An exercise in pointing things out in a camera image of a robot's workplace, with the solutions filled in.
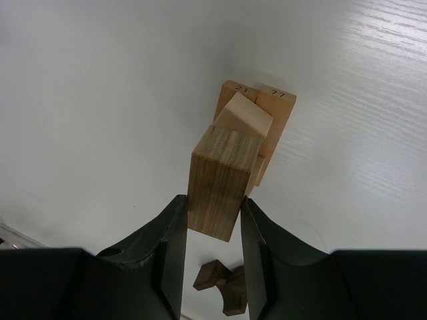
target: light wooden block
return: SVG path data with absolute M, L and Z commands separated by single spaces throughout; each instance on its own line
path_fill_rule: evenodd
M 262 140 L 211 126 L 191 154 L 188 227 L 229 241 Z
M 268 135 L 261 144 L 260 155 L 265 157 L 256 185 L 260 185 L 267 166 L 273 157 L 285 125 L 288 122 L 292 109 L 296 102 L 296 96 L 273 87 L 263 86 L 258 91 L 256 105 L 273 117 L 273 123 Z
M 249 178 L 248 186 L 246 187 L 245 195 L 247 195 L 248 197 L 250 196 L 252 190 L 255 187 L 255 183 L 258 180 L 258 177 L 260 176 L 261 168 L 265 160 L 266 158 L 262 157 L 261 155 L 257 155 L 254 168 L 252 169 L 251 177 Z
M 222 109 L 213 125 L 265 139 L 272 122 L 271 115 L 237 92 Z
M 222 85 L 220 96 L 218 97 L 218 104 L 216 106 L 215 115 L 213 116 L 213 121 L 216 120 L 222 109 L 237 92 L 241 93 L 252 102 L 255 102 L 258 95 L 257 89 L 248 87 L 247 85 L 242 85 L 241 83 L 232 80 L 227 80 Z

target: printed number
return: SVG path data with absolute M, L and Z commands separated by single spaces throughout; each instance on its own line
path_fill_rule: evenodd
M 237 88 L 234 88 L 235 90 L 242 90 L 243 92 L 246 92 L 248 90 L 248 88 L 242 88 L 241 85 L 238 85 Z
M 280 97 L 283 97 L 285 95 L 283 92 L 278 92 L 277 90 L 272 90 L 273 95 L 275 95 L 276 93 L 279 94 Z

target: black metal part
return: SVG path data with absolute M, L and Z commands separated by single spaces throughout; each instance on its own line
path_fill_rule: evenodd
M 242 204 L 251 320 L 427 319 L 427 251 L 323 253 Z
M 173 319 L 181 311 L 186 196 L 96 257 L 82 249 L 0 251 L 2 319 Z

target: white surface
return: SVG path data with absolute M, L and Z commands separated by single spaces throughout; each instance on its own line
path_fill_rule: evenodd
M 0 213 L 97 252 L 185 193 L 226 79 L 298 96 L 253 198 L 327 251 L 426 248 L 427 4 L 404 0 L 0 3 Z M 183 314 L 225 319 L 189 231 Z M 236 316 L 233 319 L 247 319 Z

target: stack of wooden blocks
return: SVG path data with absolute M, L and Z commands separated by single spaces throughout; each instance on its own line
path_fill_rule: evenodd
M 229 241 L 244 195 L 259 186 L 296 96 L 226 81 L 213 124 L 191 154 L 188 227 Z

